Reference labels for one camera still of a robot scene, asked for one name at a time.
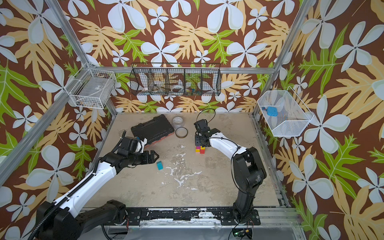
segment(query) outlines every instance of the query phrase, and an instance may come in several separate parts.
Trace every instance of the wire basket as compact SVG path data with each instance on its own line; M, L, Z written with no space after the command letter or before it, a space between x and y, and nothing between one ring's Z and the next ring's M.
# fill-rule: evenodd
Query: wire basket
M218 96L221 92L220 64L205 67L149 67L132 63L130 87L134 95Z
M116 76L112 71L87 69L77 79L69 96L77 107L104 109L112 90Z
M309 109L305 113L286 90L267 91L257 100L257 103L275 137L300 136L314 117ZM277 116L268 115L267 110L269 107L276 108Z

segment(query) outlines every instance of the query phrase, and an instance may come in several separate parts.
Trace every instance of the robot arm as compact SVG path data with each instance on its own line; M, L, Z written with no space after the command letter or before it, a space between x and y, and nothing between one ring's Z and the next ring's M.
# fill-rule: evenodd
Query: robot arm
M195 128L196 146L214 147L231 160L232 178L239 190L233 204L233 216L238 223L244 222L253 210L256 191L266 178L265 168L257 149L237 145L216 128L210 129L206 119L195 122Z
M125 131L112 152L96 162L82 181L55 202L42 203L36 214L35 236L41 240L76 240L81 234L106 222L122 223L125 220L124 204L111 200L101 207L79 214L87 201L123 168L156 162L159 155L153 150L144 151L146 139L140 141L125 137Z

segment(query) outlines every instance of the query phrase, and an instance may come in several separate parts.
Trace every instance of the black wire basket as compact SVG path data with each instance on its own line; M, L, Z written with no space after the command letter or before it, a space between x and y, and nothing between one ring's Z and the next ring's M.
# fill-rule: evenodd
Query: black wire basket
M221 92L220 64L177 63L177 67L170 63L158 64L163 67L143 63L131 64L132 94L218 96Z

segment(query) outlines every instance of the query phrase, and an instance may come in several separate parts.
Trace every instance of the white wire basket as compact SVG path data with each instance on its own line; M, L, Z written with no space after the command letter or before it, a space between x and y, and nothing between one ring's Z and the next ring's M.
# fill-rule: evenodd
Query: white wire basket
M77 107L104 109L115 88L115 73L90 68L80 78L75 79L78 82L68 93L74 104Z
M296 97L308 109L297 94ZM267 91L257 100L257 103L275 137L300 136L314 117L309 109L305 113L286 90ZM269 116L266 111L268 107L275 107L277 116Z

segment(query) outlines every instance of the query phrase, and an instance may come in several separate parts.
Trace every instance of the concrete floor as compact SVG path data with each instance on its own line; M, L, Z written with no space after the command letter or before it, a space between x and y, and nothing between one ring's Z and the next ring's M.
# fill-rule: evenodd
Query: concrete floor
M117 115L100 156L112 150L124 130L127 130L126 136L133 136L132 126L149 121L155 116L158 114ZM158 170L156 164L125 168L105 184L88 201L86 207L99 207L112 199L126 204L127 207L232 206L238 190L231 178L229 158L212 147L207 147L204 155L196 154L193 123L197 113L166 114L170 122L174 116L183 117L184 127L189 131L188 136L180 139L172 134L145 148L155 150L160 155L158 161L162 161L164 169ZM210 120L212 116L213 114L200 114L199 119ZM248 114L216 114L209 126L211 129L219 129L239 145L260 149ZM279 205L269 175L259 187L254 205Z

